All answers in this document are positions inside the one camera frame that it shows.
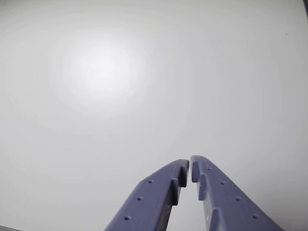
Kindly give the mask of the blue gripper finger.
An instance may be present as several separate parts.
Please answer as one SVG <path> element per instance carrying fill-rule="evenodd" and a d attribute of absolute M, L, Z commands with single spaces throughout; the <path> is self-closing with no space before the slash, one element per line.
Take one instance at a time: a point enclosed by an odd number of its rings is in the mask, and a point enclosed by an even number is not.
<path fill-rule="evenodd" d="M 282 230 L 210 160 L 193 155 L 191 164 L 208 231 Z"/>
<path fill-rule="evenodd" d="M 171 209 L 187 186 L 189 160 L 178 159 L 138 183 L 107 231 L 165 231 Z"/>

